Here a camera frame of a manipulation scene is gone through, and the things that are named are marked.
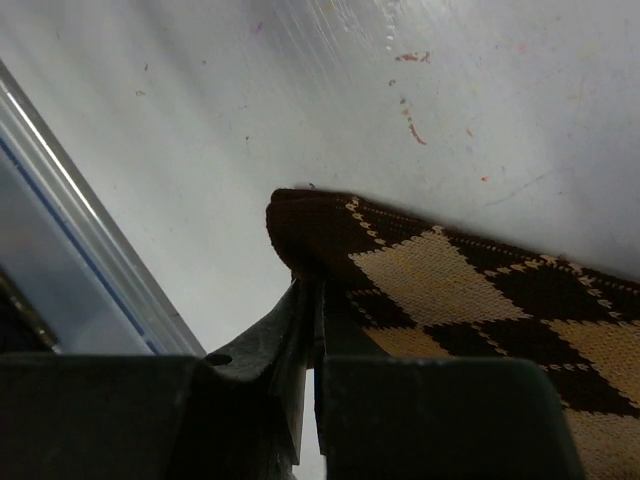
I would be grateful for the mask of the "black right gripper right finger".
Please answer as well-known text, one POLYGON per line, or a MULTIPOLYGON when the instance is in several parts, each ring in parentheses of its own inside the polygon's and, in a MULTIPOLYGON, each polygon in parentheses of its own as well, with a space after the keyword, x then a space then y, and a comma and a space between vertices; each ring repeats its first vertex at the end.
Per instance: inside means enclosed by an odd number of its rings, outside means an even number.
POLYGON ((581 479, 548 377, 519 359, 396 358, 315 294, 315 412, 331 479, 581 479))

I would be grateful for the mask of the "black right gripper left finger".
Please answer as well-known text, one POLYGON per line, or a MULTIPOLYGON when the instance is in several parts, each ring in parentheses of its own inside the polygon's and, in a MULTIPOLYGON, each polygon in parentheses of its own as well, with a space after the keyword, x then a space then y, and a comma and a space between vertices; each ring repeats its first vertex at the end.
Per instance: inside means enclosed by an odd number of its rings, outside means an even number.
POLYGON ((300 461, 306 289, 205 357, 5 354, 5 479, 288 479, 300 461))

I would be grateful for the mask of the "brown tan argyle sock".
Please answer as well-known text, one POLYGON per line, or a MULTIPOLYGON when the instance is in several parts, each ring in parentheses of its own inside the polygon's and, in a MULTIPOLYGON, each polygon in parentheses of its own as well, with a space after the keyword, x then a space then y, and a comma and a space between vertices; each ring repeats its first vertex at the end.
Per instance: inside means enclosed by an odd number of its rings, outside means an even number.
POLYGON ((590 479, 639 475, 639 287, 347 193, 279 189, 271 243, 400 357, 520 357, 554 384, 590 479))

